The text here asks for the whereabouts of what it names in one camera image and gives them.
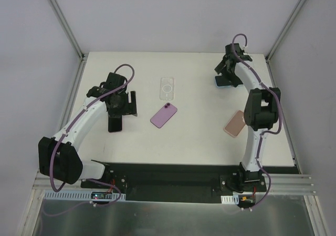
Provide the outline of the purple phone black screen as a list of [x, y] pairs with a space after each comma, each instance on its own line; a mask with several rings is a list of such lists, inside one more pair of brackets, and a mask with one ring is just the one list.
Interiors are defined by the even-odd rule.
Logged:
[[150, 123], [152, 123], [157, 128], [162, 128], [176, 113], [177, 113], [177, 108], [171, 103], [166, 103], [150, 119]]

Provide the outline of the clear purple phone case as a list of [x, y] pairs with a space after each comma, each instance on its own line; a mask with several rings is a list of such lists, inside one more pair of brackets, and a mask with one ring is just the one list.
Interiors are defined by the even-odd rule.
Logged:
[[163, 77], [160, 80], [160, 100], [174, 99], [175, 79], [173, 77]]

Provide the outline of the pink phone case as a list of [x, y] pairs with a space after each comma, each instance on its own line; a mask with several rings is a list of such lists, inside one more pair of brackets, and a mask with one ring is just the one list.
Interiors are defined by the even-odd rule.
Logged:
[[238, 110], [234, 113], [223, 130], [231, 137], [236, 138], [245, 126], [244, 112]]

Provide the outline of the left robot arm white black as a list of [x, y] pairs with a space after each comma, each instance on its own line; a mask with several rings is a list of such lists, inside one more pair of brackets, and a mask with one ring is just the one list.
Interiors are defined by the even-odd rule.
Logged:
[[117, 73], [109, 73], [106, 81], [92, 87], [74, 117], [53, 137], [42, 137], [38, 143], [39, 171], [45, 176], [74, 184], [92, 179], [99, 188], [111, 182], [104, 163], [82, 160], [79, 148], [101, 116], [106, 116], [108, 132], [122, 130], [122, 117], [137, 115], [136, 93], [127, 92], [130, 81]]

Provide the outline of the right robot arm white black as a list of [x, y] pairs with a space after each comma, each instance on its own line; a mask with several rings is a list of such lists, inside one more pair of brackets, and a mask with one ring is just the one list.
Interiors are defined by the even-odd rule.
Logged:
[[215, 68], [217, 78], [223, 77], [232, 87], [243, 85], [248, 92], [244, 109], [244, 122], [248, 126], [245, 154], [237, 173], [225, 181], [229, 190], [238, 193], [262, 182], [264, 142], [268, 134], [278, 134], [282, 126], [280, 89], [265, 85], [250, 66], [252, 61], [238, 43], [231, 43], [225, 47], [225, 55]]

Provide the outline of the left aluminium corner post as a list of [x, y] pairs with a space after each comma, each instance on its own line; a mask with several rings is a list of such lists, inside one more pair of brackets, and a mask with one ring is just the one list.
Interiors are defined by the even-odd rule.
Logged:
[[83, 61], [85, 59], [85, 53], [82, 51], [78, 41], [76, 40], [76, 37], [73, 33], [73, 31], [70, 28], [70, 25], [68, 24], [68, 21], [58, 3], [57, 0], [47, 0], [48, 3], [51, 6], [51, 9], [53, 10], [62, 30], [64, 31], [66, 37], [68, 38], [72, 48], [74, 49], [76, 55], [78, 56], [80, 61]]

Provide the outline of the aluminium corner post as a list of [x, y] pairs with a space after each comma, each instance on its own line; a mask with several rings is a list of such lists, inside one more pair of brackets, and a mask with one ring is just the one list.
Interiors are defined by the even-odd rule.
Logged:
[[82, 51], [78, 41], [76, 40], [76, 37], [73, 33], [73, 31], [70, 28], [70, 25], [68, 24], [68, 21], [58, 3], [57, 0], [47, 0], [48, 3], [51, 6], [51, 9], [53, 10], [62, 30], [64, 31], [66, 37], [68, 38], [72, 48], [74, 49], [76, 55], [78, 56], [80, 61], [83, 61], [85, 59], [85, 53]]
[[269, 63], [273, 58], [274, 54], [276, 53], [277, 49], [279, 48], [280, 44], [284, 40], [285, 36], [289, 33], [292, 25], [294, 24], [295, 20], [299, 16], [301, 10], [303, 9], [304, 5], [306, 4], [307, 0], [298, 0], [291, 11], [289, 17], [287, 18], [285, 24], [283, 25], [279, 35], [277, 36], [275, 42], [272, 44], [270, 51], [265, 57], [266, 63]]

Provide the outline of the right aluminium corner post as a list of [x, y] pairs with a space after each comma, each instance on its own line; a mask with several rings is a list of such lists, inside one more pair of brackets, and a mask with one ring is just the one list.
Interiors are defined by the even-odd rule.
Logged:
[[291, 11], [289, 17], [287, 18], [285, 24], [283, 25], [279, 35], [277, 36], [275, 42], [272, 44], [270, 51], [265, 57], [266, 63], [269, 63], [273, 58], [274, 54], [276, 53], [277, 49], [279, 48], [280, 44], [284, 40], [285, 36], [289, 33], [292, 25], [294, 24], [295, 20], [299, 16], [301, 10], [303, 9], [304, 5], [306, 4], [307, 0], [298, 0]]

